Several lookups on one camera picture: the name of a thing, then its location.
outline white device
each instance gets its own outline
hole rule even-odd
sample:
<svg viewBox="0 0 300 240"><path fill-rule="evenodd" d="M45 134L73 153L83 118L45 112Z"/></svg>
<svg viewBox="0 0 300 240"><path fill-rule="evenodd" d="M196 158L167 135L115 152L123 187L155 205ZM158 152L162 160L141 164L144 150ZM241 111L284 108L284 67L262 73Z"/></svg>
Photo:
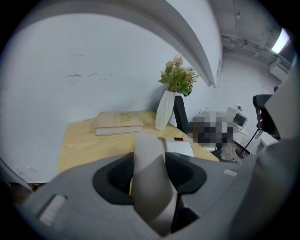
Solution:
<svg viewBox="0 0 300 240"><path fill-rule="evenodd" d="M193 139L182 137L157 137L161 142L163 157L165 159L166 152L177 152L187 156L194 157L192 148Z"/></svg>
<svg viewBox="0 0 300 240"><path fill-rule="evenodd" d="M238 129L243 129L248 121L248 117L239 109L228 107L226 111L227 121Z"/></svg>

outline wooden desk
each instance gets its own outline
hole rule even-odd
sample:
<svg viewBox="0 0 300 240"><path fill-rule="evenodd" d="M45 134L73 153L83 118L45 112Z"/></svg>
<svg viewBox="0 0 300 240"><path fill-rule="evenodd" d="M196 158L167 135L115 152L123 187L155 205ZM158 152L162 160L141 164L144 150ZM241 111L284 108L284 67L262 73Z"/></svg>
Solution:
<svg viewBox="0 0 300 240"><path fill-rule="evenodd" d="M154 128L156 114L151 110L139 111L143 131L153 132L159 137L188 138L171 124L164 131ZM97 161L114 155L135 151L135 134L96 136L93 128L95 119L68 124L60 147L58 173L68 168ZM219 161L214 155L197 143L192 143L197 158Z"/></svg>

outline beige book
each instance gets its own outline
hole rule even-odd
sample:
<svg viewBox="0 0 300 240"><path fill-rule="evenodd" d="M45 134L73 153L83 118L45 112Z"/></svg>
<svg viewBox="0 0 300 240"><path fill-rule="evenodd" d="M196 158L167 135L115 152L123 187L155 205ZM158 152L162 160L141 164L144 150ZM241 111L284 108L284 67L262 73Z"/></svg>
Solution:
<svg viewBox="0 0 300 240"><path fill-rule="evenodd" d="M135 133L143 122L136 112L101 112L94 123L96 135Z"/></svg>

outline ceiling pipe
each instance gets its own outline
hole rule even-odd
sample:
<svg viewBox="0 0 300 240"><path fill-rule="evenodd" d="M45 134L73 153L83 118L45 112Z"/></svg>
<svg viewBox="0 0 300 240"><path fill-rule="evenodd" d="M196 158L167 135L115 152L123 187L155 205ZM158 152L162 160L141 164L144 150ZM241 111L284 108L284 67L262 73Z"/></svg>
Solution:
<svg viewBox="0 0 300 240"><path fill-rule="evenodd" d="M238 39L242 39L243 41L247 41L247 42L249 42L249 43L253 43L253 44L256 44L256 45L260 45L260 43L258 43L258 42L255 42L255 41L252 41L252 40L246 40L244 37L238 37L238 36L235 36L235 35L232 35L232 34L223 34L222 35L223 37L226 37L226 36L228 36L228 37L237 37ZM266 47L266 46L262 46L263 48L265 48L265 49L267 49L270 53L274 53L271 49L269 49L268 47ZM284 57L282 57L280 54L276 54L276 53L274 53L274 55L272 55L272 58L273 58L273 56L274 56L274 58L276 58L276 57L280 57L281 58L281 60L282 61L284 61L289 67L291 67L292 66L292 64L288 61L288 60L286 60Z"/></svg>
<svg viewBox="0 0 300 240"><path fill-rule="evenodd" d="M234 23L235 23L235 35L236 35L235 49L234 49L234 51L235 51L236 50L236 45L238 43L238 38L239 38L239 27L238 27L237 19L240 19L240 12L238 11L238 9L236 7L235 0L232 0L232 1L233 1L234 9L235 9L235 19L234 19Z"/></svg>
<svg viewBox="0 0 300 240"><path fill-rule="evenodd" d="M271 23L269 21L266 36L261 40L261 43L259 44L258 49L262 50L264 48L264 46L266 45L266 43L269 39L270 29L271 29Z"/></svg>
<svg viewBox="0 0 300 240"><path fill-rule="evenodd" d="M266 52L264 52L260 49L257 49L255 47L251 47L251 46L248 46L248 45L244 45L243 47L246 48L246 49L250 49L250 50L256 51L258 53L264 54L264 55L268 56L269 58L273 59L274 61L276 60L275 56L272 56L272 55L270 55L270 54L268 54L268 53L266 53Z"/></svg>
<svg viewBox="0 0 300 240"><path fill-rule="evenodd" d="M241 49L244 48L246 50L249 50L249 51L252 51L253 53L260 53L262 56L264 56L265 58L267 58L267 60L270 62L270 61L275 61L276 58L273 58L272 56L268 56L265 54L265 52L259 52L257 51L257 49L255 48L249 48L249 47L245 47L247 45L243 44L243 45L240 45L241 46Z"/></svg>
<svg viewBox="0 0 300 240"><path fill-rule="evenodd" d="M266 65L268 66L268 65L269 65L269 63L270 63L270 60L269 60L269 59L267 59L267 61L266 61Z"/></svg>

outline black cable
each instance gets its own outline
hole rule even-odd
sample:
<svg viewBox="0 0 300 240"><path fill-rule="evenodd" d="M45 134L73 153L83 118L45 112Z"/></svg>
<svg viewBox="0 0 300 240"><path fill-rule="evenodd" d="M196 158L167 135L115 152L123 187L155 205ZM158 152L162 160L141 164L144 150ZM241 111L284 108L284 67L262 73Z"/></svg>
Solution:
<svg viewBox="0 0 300 240"><path fill-rule="evenodd" d="M248 142L248 144L245 146L244 148L244 154L243 154L243 157L242 157L242 163L243 163L243 159L244 159L244 155L245 155L245 151L246 151L246 147L251 143L252 139L255 137L255 135L257 134L257 132L259 131L260 129L257 129L256 132L254 133L253 137L251 138L250 142Z"/></svg>

